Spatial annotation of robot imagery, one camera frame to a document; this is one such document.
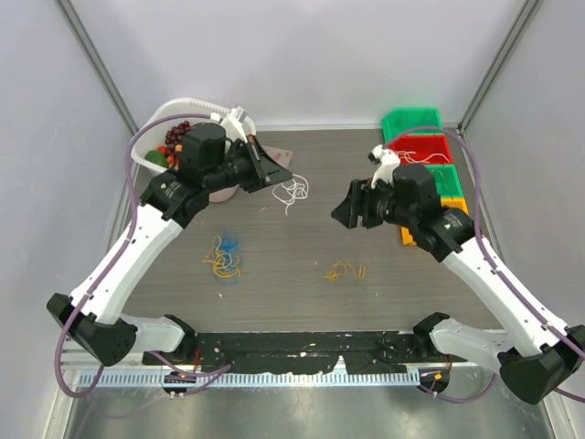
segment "green tray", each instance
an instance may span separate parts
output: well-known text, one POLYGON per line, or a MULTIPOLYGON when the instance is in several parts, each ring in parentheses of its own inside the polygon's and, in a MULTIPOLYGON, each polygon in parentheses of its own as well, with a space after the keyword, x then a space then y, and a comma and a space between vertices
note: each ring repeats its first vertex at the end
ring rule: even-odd
POLYGON ((429 165, 426 166, 437 185, 437 192, 441 198, 463 198, 463 190, 457 169, 453 165, 429 165))
MULTIPOLYGON (((417 126, 432 125, 442 128, 441 117, 436 108, 396 108, 382 119, 384 142, 417 126)), ((423 130, 413 135, 442 134, 440 131, 423 130)))

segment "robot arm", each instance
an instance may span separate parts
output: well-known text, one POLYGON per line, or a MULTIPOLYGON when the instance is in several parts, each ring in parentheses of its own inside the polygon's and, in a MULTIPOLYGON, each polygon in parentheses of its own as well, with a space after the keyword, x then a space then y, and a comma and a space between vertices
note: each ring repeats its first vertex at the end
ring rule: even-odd
MULTIPOLYGON (((468 359, 499 373, 518 398, 540 402, 579 368, 579 357, 535 318, 492 269, 475 238, 472 220, 460 209, 441 205, 434 178, 424 166, 398 166, 396 154, 379 146, 369 158, 380 168, 393 166, 391 177, 384 170, 370 180, 352 181, 346 199, 331 216, 349 229, 357 227, 358 218, 366 228, 383 222, 408 228, 417 246, 468 284, 506 331, 494 334, 435 313, 414 327, 415 334, 425 340, 429 350, 468 359)), ((497 260, 489 241, 482 240, 497 260)), ((549 327, 585 346, 585 327, 567 327, 501 261, 498 270, 539 310, 549 327)))
MULTIPOLYGON (((190 361, 195 331, 175 316, 132 317, 122 309, 160 252, 209 204, 209 194, 240 185, 247 192, 290 180, 254 136, 247 137, 234 109, 220 123, 197 123, 186 134, 179 170, 154 177, 141 195, 133 239, 90 296, 69 335, 101 364, 111 366, 129 352, 162 351, 172 362, 190 361)), ((63 326, 90 285, 111 264, 127 231, 88 278, 69 296, 54 294, 48 311, 63 326)))

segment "gray table surface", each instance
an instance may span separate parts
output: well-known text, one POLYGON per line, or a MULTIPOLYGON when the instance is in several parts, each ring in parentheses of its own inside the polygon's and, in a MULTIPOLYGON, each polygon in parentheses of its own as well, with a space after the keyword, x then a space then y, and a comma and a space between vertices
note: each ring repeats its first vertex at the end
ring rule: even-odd
MULTIPOLYGON (((454 274, 424 251, 402 246, 397 227, 346 230, 330 218, 349 182, 373 175, 367 153, 381 142, 380 131, 269 132, 259 138, 293 151, 290 169, 308 179, 308 199, 298 200, 288 216, 269 189, 251 195, 239 190, 211 205, 153 263, 126 313, 174 314, 199 331, 222 332, 411 329, 434 311, 475 327, 500 327, 454 274), (213 237, 224 233, 239 239, 235 285, 220 283, 203 263, 213 237), (364 264, 365 279, 323 279, 338 260, 364 264)), ((456 158, 467 197, 470 178, 463 157, 456 158)), ((141 173, 138 187, 146 177, 141 173)))

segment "white plastic part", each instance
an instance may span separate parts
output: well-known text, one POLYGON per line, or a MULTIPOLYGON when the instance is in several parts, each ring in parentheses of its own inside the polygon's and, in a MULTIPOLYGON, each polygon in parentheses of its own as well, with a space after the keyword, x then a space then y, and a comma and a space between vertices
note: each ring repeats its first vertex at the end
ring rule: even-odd
POLYGON ((455 355, 498 374, 501 364, 497 354, 514 346, 507 334, 467 327, 454 318, 440 322, 430 336, 432 344, 442 354, 455 355))
POLYGON ((132 317, 126 314, 122 314, 121 317, 124 322, 137 328, 136 341, 129 353, 149 350, 173 352, 185 335, 177 323, 166 317, 132 317))
POLYGON ((372 149, 371 154, 380 161, 380 166, 376 169, 372 177, 372 188, 376 188, 379 180, 392 184, 392 173, 394 169, 400 166, 400 159, 391 149, 384 148, 384 145, 378 145, 372 149))
MULTIPOLYGON (((122 257, 98 285, 93 292, 93 297, 83 306, 81 313, 85 316, 93 313, 98 323, 114 324, 138 281, 159 253, 178 236, 181 230, 183 229, 175 221, 162 219, 160 210, 149 205, 139 206, 133 243, 128 246, 122 257)), ((74 306, 80 302, 98 274, 120 249, 126 240, 127 233, 128 228, 93 273, 71 292, 74 306)))
MULTIPOLYGON (((162 117, 172 116, 174 114, 181 114, 181 113, 197 113, 202 112, 204 114, 211 114, 216 113, 219 114, 221 117, 226 117, 229 114, 229 109, 222 107, 220 105, 216 105, 214 103, 209 103, 205 101, 200 101, 193 98, 177 98, 173 99, 172 101, 165 102, 161 105, 153 114, 153 116, 148 120, 146 124, 150 122, 154 122, 162 117)), ((197 119, 197 118, 186 118, 191 123, 198 123, 198 122, 209 122, 208 119, 197 119)), ((144 166, 147 168, 153 176, 157 176, 163 172, 165 169, 162 166, 155 165, 147 161, 144 157, 149 151, 155 149, 158 145, 161 145, 165 142, 165 135, 168 130, 170 130, 173 126, 177 125, 178 123, 183 121, 170 121, 166 123, 161 123, 160 125, 156 126, 148 133, 144 134, 134 148, 132 149, 132 159, 140 166, 144 166)), ((214 117, 211 119, 211 122, 218 123, 218 118, 214 117)), ((245 134, 256 134, 256 125, 251 120, 250 117, 246 116, 244 122, 242 124, 242 128, 245 134)), ((226 199, 231 198, 238 187, 228 187, 227 189, 220 190, 215 192, 209 196, 209 201, 212 203, 219 203, 225 201, 226 199)))
MULTIPOLYGON (((530 304, 535 307, 546 320, 561 332, 565 332, 565 323, 546 309, 514 276, 514 274, 499 260, 492 249, 490 242, 484 238, 485 248, 495 259, 498 269, 510 279, 518 291, 530 304)), ((523 357, 542 353, 543 345, 555 346, 558 339, 550 331, 542 327, 540 322, 520 302, 520 300, 504 284, 497 273, 492 271, 489 263, 484 259, 476 239, 462 245, 462 252, 452 252, 442 262, 449 270, 457 274, 485 306, 502 324, 514 347, 523 357)))

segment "fruit basket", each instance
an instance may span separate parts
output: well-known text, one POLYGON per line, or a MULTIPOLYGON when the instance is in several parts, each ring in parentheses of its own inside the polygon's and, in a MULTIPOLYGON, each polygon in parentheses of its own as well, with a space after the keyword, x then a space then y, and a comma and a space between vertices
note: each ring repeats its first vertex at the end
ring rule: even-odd
MULTIPOLYGON (((216 105, 213 103, 200 101, 193 98, 177 98, 173 99, 172 101, 166 102, 161 105, 153 114, 153 116, 148 120, 147 123, 153 122, 157 119, 166 116, 172 116, 174 114, 182 114, 182 113, 204 113, 204 114, 211 114, 213 112, 218 113, 220 116, 228 115, 229 109, 222 107, 220 105, 216 105)), ((166 171, 166 168, 160 166, 156 163, 153 163, 149 160, 146 160, 146 155, 156 150, 158 146, 165 145, 165 141, 168 139, 167 134, 169 131, 172 131, 173 127, 177 125, 189 122, 191 125, 193 123, 199 122, 209 122, 209 119, 199 119, 196 117, 189 117, 185 119, 177 119, 175 121, 169 121, 165 123, 161 123, 157 125, 152 130, 148 131, 144 134, 136 145, 134 145, 132 150, 132 159, 140 166, 144 166, 149 170, 153 176, 157 176, 162 174, 166 171)), ((246 134, 256 134, 256 126, 254 122, 251 120, 250 117, 246 117, 243 123, 244 132, 246 134)), ((222 202, 231 198, 238 187, 228 187, 226 189, 220 190, 218 192, 214 192, 209 196, 209 201, 211 202, 222 202)))

